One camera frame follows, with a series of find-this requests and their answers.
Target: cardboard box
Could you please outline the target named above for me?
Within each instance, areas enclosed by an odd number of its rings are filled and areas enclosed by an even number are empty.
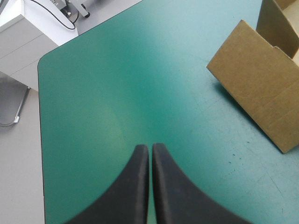
[[[299,0],[263,0],[256,31],[241,21],[207,68],[278,148],[299,145]]]

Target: cable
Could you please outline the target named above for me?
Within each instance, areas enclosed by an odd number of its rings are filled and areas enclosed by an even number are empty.
[[[78,13],[77,13],[77,17],[76,17],[75,21],[74,21],[74,22],[71,21],[71,23],[72,23],[74,26],[75,26],[74,23],[77,22],[78,18],[79,18],[79,11],[78,11]]]
[[[77,21],[77,19],[78,19],[78,17],[79,17],[79,11],[78,11],[78,15],[77,15],[77,18],[75,19],[75,21],[74,22],[72,22],[72,21],[70,21],[72,24],[73,24],[73,26],[74,26],[74,28],[70,28],[70,27],[68,27],[68,26],[66,26],[63,22],[61,22],[49,9],[47,9],[45,6],[43,6],[41,3],[39,3],[39,2],[37,2],[37,1],[35,1],[35,0],[30,0],[30,1],[32,1],[32,2],[34,2],[34,3],[36,3],[36,4],[38,4],[39,6],[41,6],[41,7],[43,7],[45,10],[47,10],[51,15],[53,15],[54,16],[54,18],[58,21],[58,22],[60,22],[65,28],[67,28],[67,29],[70,29],[70,30],[74,30],[75,28],[76,28],[76,26],[75,26],[75,22]]]

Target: scratch on table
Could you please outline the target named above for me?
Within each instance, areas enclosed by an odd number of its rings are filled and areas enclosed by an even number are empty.
[[[270,179],[272,180],[272,182],[273,182],[273,184],[275,185],[275,187],[277,188],[277,190],[280,192],[280,195],[281,195],[282,197],[284,197],[283,194],[281,193],[279,187],[277,186],[277,184],[275,183],[275,181],[274,181],[273,178],[270,176],[270,174],[268,173],[267,170],[266,170],[266,172],[267,172],[268,176],[270,177]]]

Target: cardboard box flap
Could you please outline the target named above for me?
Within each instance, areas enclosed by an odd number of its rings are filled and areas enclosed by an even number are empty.
[[[292,4],[295,1],[296,0],[276,0],[277,4],[279,5],[279,7],[282,10],[284,10],[285,8],[287,8],[290,4]]]
[[[241,21],[207,68],[282,152],[299,145],[299,67]]]
[[[272,46],[293,58],[299,48],[299,37],[279,5],[287,7],[294,0],[263,0],[256,31]]]

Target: gray floor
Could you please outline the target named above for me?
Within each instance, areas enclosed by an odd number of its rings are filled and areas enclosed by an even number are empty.
[[[82,34],[140,1],[87,1],[85,6],[91,16],[88,19],[79,17],[76,23],[79,33]],[[0,127],[0,224],[43,223],[38,92],[30,90],[19,123],[9,128]]]

